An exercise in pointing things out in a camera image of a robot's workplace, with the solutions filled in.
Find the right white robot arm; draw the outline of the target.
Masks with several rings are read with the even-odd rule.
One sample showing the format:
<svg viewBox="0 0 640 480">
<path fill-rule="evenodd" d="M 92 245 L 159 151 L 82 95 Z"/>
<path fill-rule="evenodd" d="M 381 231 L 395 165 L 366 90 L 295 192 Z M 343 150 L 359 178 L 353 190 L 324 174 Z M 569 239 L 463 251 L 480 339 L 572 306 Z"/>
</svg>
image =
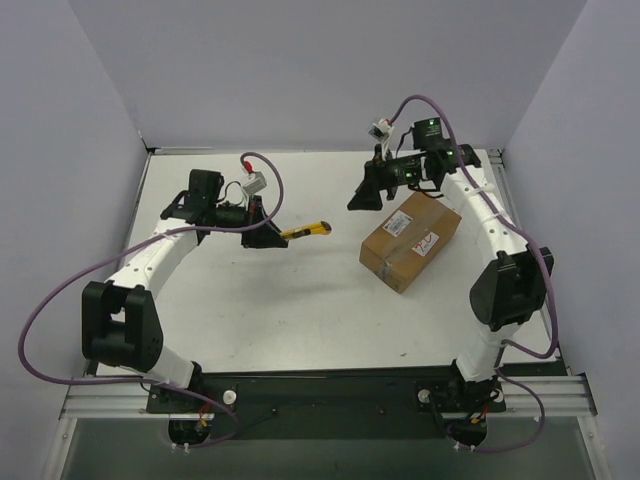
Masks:
<svg viewBox="0 0 640 480">
<path fill-rule="evenodd" d="M 469 292 L 474 334 L 453 362 L 453 377 L 462 387 L 485 385 L 507 341 L 542 308 L 553 256 L 513 230 L 475 150 L 454 147 L 440 118 L 414 124 L 410 155 L 392 155 L 394 130 L 386 119 L 370 126 L 374 153 L 347 208 L 379 211 L 402 186 L 412 194 L 362 242 L 359 260 L 402 293 L 466 223 L 484 267 Z"/>
</svg>

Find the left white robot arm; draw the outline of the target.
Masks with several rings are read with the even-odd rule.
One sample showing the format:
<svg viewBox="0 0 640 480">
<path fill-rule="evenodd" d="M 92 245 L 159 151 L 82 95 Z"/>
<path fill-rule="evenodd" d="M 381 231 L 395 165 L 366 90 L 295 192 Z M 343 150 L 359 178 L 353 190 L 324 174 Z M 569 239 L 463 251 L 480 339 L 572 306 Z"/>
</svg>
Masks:
<svg viewBox="0 0 640 480">
<path fill-rule="evenodd" d="M 221 202 L 223 185 L 219 172 L 192 170 L 187 189 L 162 211 L 152 242 L 106 281 L 92 281 L 82 292 L 84 357 L 171 385 L 170 400 L 187 412 L 204 402 L 201 368 L 166 346 L 155 304 L 158 294 L 213 228 L 239 233 L 245 248 L 288 245 L 268 219 L 261 196 L 250 196 L 246 206 Z"/>
</svg>

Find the yellow utility knife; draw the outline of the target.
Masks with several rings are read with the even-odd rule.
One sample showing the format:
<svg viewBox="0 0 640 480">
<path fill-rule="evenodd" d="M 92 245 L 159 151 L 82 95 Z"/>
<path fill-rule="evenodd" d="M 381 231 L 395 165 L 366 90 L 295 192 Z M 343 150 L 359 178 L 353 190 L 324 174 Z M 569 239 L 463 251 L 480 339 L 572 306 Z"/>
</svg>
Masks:
<svg viewBox="0 0 640 480">
<path fill-rule="evenodd" d="M 326 221 L 319 221 L 312 224 L 296 227 L 282 231 L 280 237 L 289 242 L 311 235 L 329 235 L 332 232 L 331 225 Z"/>
</svg>

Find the brown cardboard express box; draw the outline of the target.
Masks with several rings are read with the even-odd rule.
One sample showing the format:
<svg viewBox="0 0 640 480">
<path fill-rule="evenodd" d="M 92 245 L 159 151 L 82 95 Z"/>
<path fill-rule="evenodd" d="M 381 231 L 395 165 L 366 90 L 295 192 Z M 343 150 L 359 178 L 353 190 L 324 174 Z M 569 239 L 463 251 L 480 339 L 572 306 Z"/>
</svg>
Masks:
<svg viewBox="0 0 640 480">
<path fill-rule="evenodd" d="M 359 261 L 398 294 L 455 235 L 461 216 L 422 193 L 407 198 L 361 244 Z"/>
</svg>

